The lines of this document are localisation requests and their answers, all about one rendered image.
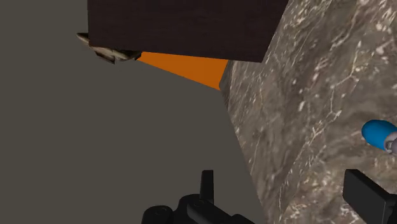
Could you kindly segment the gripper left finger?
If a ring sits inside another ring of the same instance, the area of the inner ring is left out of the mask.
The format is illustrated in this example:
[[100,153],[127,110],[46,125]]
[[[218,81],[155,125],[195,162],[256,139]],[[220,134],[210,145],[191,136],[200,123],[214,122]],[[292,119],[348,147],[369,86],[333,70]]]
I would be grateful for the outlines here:
[[178,207],[152,206],[143,213],[141,224],[254,224],[241,214],[229,215],[214,205],[214,172],[203,170],[200,193],[180,198]]

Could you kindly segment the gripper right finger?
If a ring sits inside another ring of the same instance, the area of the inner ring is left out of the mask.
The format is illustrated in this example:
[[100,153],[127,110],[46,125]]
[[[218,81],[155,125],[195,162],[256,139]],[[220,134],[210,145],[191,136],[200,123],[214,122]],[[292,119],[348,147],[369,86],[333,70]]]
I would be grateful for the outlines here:
[[345,170],[342,197],[366,224],[397,224],[397,194],[357,169]]

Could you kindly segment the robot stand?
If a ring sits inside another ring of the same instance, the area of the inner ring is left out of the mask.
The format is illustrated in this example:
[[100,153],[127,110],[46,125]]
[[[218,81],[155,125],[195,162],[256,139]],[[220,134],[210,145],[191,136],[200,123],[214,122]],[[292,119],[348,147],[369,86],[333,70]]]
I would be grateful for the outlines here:
[[87,0],[93,46],[261,62],[289,0]]

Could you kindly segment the pale mottled object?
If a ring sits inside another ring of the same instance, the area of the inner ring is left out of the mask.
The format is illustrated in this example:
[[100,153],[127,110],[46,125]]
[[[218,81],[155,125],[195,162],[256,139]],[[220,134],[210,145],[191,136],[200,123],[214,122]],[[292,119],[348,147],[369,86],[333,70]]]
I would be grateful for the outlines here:
[[137,60],[142,55],[142,51],[115,50],[112,48],[91,46],[87,32],[78,32],[76,36],[80,41],[93,50],[96,56],[111,64],[115,64],[116,61],[123,62],[127,60]]

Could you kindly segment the blue handled tool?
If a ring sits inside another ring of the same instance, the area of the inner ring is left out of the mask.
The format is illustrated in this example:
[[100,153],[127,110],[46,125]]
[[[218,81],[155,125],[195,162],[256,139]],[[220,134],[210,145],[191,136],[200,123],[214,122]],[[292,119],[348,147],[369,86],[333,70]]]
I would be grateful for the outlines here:
[[397,155],[397,126],[385,120],[370,120],[361,129],[365,141],[382,151]]

